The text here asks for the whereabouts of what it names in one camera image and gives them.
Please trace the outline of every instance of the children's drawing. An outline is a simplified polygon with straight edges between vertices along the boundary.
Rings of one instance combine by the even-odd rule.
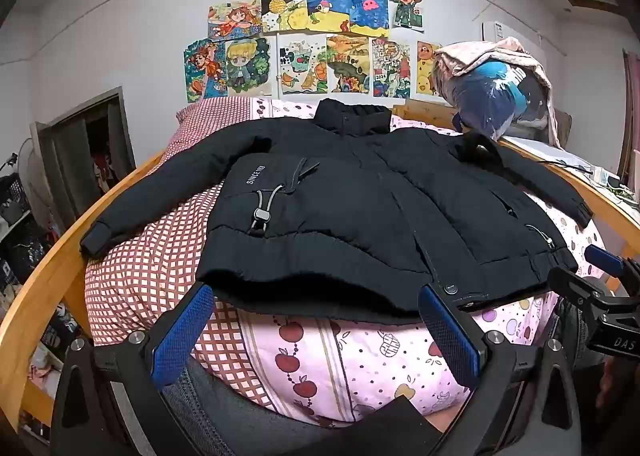
[[[184,77],[187,101],[226,96],[224,42],[195,41],[184,51]]]
[[[326,40],[326,61],[334,72],[334,92],[369,92],[369,39],[334,35]]]
[[[229,41],[259,35],[260,0],[232,1],[209,6],[209,39]]]
[[[422,0],[391,0],[396,3],[394,26],[411,28],[416,31],[422,29],[422,15],[418,6]]]
[[[348,32],[350,0],[306,0],[308,29],[322,32]]]
[[[373,96],[409,98],[411,63],[409,46],[385,39],[373,39]]]
[[[282,92],[326,93],[326,41],[308,36],[280,48]]]
[[[226,43],[226,85],[229,94],[271,94],[269,43],[265,38]]]
[[[306,0],[260,0],[262,29],[272,31],[303,30],[309,24]]]
[[[434,51],[441,48],[439,44],[418,41],[418,67],[417,79],[415,81],[415,92],[418,94],[432,94],[439,96],[433,82],[433,63],[435,62]]]
[[[351,33],[368,37],[389,36],[388,0],[350,0]]]

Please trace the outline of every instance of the wooden bed frame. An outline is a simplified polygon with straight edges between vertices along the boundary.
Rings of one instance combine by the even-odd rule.
[[[428,115],[411,115],[410,117],[447,127],[443,125],[446,119],[434,120]],[[535,159],[529,153],[508,142],[503,144],[518,150],[526,157]],[[66,231],[33,271],[2,321],[0,325],[0,408],[14,429],[18,426],[20,409],[29,412],[42,423],[51,425],[53,399],[27,379],[27,370],[35,346],[60,301],[64,301],[82,330],[90,335],[84,304],[86,261],[81,257],[79,249],[82,235],[108,204],[127,187],[144,177],[160,161],[161,156],[161,153],[154,156],[123,179]],[[566,170],[554,165],[546,166],[571,183],[595,215],[607,222],[626,240],[623,256],[633,257],[635,252],[640,252],[640,227],[637,223],[629,219],[611,201],[578,178],[571,176]],[[615,282],[616,280],[607,284],[614,289]]]

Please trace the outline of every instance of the white wall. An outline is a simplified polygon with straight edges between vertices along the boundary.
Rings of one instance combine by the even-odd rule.
[[[584,23],[561,25],[564,92],[559,108],[573,117],[567,149],[616,172],[625,128],[623,48],[640,53],[633,33]]]
[[[0,28],[0,165],[30,136],[31,93],[36,86],[27,59],[33,29],[33,18],[17,13],[11,13]]]
[[[174,114],[186,103],[182,51],[192,41],[205,38],[209,3],[223,1],[48,1],[38,14],[36,49],[42,49],[32,61],[36,76],[34,117],[49,121],[122,85],[134,154],[137,162],[143,161],[161,149],[175,130]],[[539,1],[491,1],[495,4],[486,0],[425,0],[424,36],[401,30],[392,37],[414,45],[422,37],[448,44],[478,39],[482,20],[499,20],[536,40],[535,33],[520,19],[558,41],[556,20]],[[275,58],[273,38],[271,44]],[[561,55],[552,49],[545,51],[550,62],[560,63]],[[371,96],[340,96],[353,103],[374,101]]]

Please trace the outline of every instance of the pink bedsheet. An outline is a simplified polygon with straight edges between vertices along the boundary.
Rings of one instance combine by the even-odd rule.
[[[180,127],[162,161],[213,131],[256,118],[311,118],[315,105],[258,98],[212,98],[182,109]],[[392,129],[424,127],[394,116]],[[136,238],[86,270],[86,305],[95,343],[120,342],[148,328],[173,308],[194,280],[209,212],[220,186],[195,195]],[[538,198],[578,261],[579,275],[602,273],[584,260],[591,243],[604,246],[591,222],[575,222]],[[523,299],[474,316],[482,330],[500,330],[513,343],[530,344],[546,323],[556,296]],[[211,374],[257,404],[320,425],[359,420],[404,394],[427,415],[464,399],[423,324],[389,327],[244,312],[216,301],[193,350]]]

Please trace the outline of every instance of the metal bolt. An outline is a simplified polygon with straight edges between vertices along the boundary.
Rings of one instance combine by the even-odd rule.
[[[562,344],[556,339],[549,339],[546,345],[549,346],[551,351],[560,351],[562,349]]]
[[[504,335],[500,331],[491,330],[486,335],[487,340],[492,344],[502,344],[504,342]]]
[[[82,348],[84,348],[84,339],[76,339],[71,343],[71,350],[72,351],[80,351]]]
[[[131,344],[140,344],[145,339],[144,331],[134,331],[129,335],[129,342]]]

